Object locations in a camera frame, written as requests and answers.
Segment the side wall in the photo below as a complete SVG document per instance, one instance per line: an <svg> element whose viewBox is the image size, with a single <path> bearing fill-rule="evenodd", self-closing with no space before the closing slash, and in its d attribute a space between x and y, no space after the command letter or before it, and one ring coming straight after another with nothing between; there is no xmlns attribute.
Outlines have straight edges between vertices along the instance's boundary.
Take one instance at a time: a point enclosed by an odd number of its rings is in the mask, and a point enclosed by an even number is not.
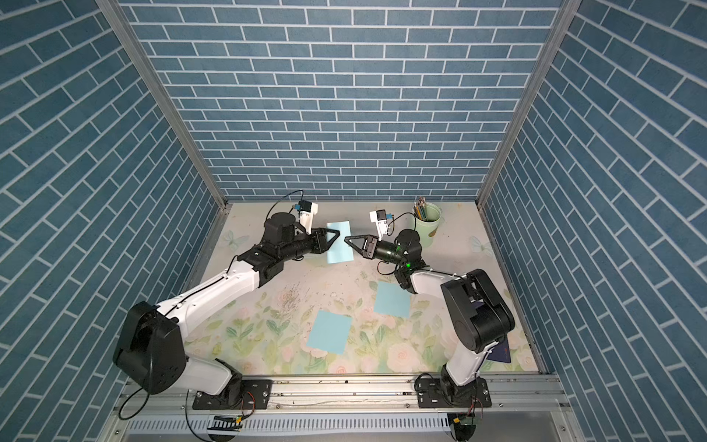
<svg viewBox="0 0 707 442"><path fill-rule="evenodd" d="M126 309L180 291L216 206L92 0L0 9L0 440L81 441Z"/></svg>
<svg viewBox="0 0 707 442"><path fill-rule="evenodd" d="M584 0L485 207L590 440L707 440L706 24Z"/></svg>

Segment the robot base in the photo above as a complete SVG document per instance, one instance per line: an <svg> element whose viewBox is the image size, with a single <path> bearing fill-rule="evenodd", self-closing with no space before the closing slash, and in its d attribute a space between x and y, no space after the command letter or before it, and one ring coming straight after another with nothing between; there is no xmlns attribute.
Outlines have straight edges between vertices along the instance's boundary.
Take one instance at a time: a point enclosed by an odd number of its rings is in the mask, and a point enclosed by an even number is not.
<svg viewBox="0 0 707 442"><path fill-rule="evenodd" d="M217 395L207 395L204 392L197 392L194 398L192 409L234 409L241 402L244 402L243 409L266 409L270 400L270 390L272 381L268 379L248 379L243 380L243 375L238 370L228 365L225 361L217 359L218 362L230 370L231 377L226 387Z"/></svg>
<svg viewBox="0 0 707 442"><path fill-rule="evenodd" d="M447 373L446 365L442 367L440 379L418 379L414 388L417 391L417 405L420 408L468 408L472 406L474 397L484 408L491 406L489 387L485 379L476 378L466 385L456 385Z"/></svg>

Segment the metal vent grille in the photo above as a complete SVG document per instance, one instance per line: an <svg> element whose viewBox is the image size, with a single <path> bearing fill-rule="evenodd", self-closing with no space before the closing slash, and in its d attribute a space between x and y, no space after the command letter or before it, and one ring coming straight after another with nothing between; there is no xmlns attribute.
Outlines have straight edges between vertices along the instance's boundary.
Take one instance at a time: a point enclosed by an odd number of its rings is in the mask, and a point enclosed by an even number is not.
<svg viewBox="0 0 707 442"><path fill-rule="evenodd" d="M189 418L198 433L207 427L219 426L211 416ZM242 435L295 436L303 434L333 434L350 431L368 433L405 433L444 431L448 427L445 413L401 414L263 414L243 422ZM130 434L188 434L184 417L144 416L133 419ZM229 431L209 431L211 434L233 434Z"/></svg>

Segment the back wall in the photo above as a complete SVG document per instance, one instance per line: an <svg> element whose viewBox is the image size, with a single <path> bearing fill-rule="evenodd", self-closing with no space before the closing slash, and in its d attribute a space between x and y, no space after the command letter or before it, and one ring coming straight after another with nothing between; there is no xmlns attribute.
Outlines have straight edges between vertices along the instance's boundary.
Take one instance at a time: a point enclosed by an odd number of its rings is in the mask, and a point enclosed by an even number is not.
<svg viewBox="0 0 707 442"><path fill-rule="evenodd" d="M121 5L230 199L473 200L561 0L204 3Z"/></svg>

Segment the mounting plate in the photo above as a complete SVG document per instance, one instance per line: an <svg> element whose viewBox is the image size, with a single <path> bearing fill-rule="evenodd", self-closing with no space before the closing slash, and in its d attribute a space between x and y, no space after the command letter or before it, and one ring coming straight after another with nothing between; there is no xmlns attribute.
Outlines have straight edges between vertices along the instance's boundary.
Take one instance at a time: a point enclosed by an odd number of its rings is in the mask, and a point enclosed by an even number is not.
<svg viewBox="0 0 707 442"><path fill-rule="evenodd" d="M491 406L489 386L486 384L485 379L476 378L471 383L466 384L464 386L464 389L478 391L479 395L477 399L481 401L481 405L483 405L484 407ZM469 408L472 406L471 400L459 404L453 404L448 402L444 396L444 393L442 391L442 384L438 378L422 378L417 380L415 385L415 391L417 391L417 405L420 408Z"/></svg>
<svg viewBox="0 0 707 442"><path fill-rule="evenodd" d="M250 398L248 392L255 398L255 409L266 409L268 401L270 401L270 390L272 389L272 380L270 379L244 379L241 381L241 398L236 403L235 408L228 404L217 400L217 397L211 395L201 395L195 397L192 409L240 409L240 401L244 400L243 409L248 413L249 409L253 408L253 399Z"/></svg>

